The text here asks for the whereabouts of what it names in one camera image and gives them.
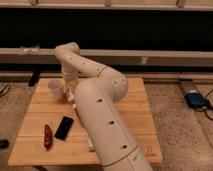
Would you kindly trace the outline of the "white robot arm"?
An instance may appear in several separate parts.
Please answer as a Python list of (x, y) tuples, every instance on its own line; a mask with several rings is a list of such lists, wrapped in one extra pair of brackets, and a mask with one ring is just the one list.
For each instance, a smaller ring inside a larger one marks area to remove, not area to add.
[(114, 105), (128, 91), (127, 78), (107, 65), (80, 56), (79, 51), (74, 42), (54, 49), (67, 83), (74, 71), (86, 76), (74, 88), (74, 101), (104, 171), (153, 171)]

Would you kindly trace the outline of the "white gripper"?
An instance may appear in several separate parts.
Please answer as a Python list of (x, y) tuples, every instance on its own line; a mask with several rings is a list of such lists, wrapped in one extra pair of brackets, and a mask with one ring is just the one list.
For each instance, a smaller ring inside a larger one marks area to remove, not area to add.
[(78, 84), (79, 74), (77, 70), (62, 72), (62, 77), (64, 79), (64, 93), (67, 95), (71, 91), (71, 86), (76, 86)]

